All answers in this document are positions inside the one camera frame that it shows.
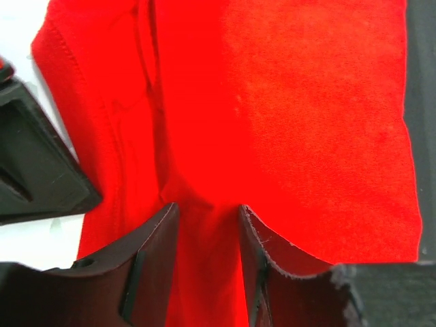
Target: folded red cloth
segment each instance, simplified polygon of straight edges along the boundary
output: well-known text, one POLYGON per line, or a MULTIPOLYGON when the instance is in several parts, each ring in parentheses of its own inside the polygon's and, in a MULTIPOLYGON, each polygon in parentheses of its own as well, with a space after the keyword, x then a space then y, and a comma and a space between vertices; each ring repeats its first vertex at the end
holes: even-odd
POLYGON ((404 0, 52 0, 33 56, 104 195, 79 256, 177 201, 169 327, 247 326, 242 203, 329 264, 416 260, 405 40, 404 0))

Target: red cloth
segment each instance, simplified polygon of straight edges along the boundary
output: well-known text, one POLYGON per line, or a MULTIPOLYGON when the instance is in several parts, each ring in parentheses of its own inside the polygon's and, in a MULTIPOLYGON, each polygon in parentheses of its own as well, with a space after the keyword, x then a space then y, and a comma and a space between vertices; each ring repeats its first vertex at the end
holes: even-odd
POLYGON ((181 206, 169 327, 247 326, 241 203, 331 264, 416 260, 404 0, 52 0, 32 47, 104 195, 79 256, 181 206))

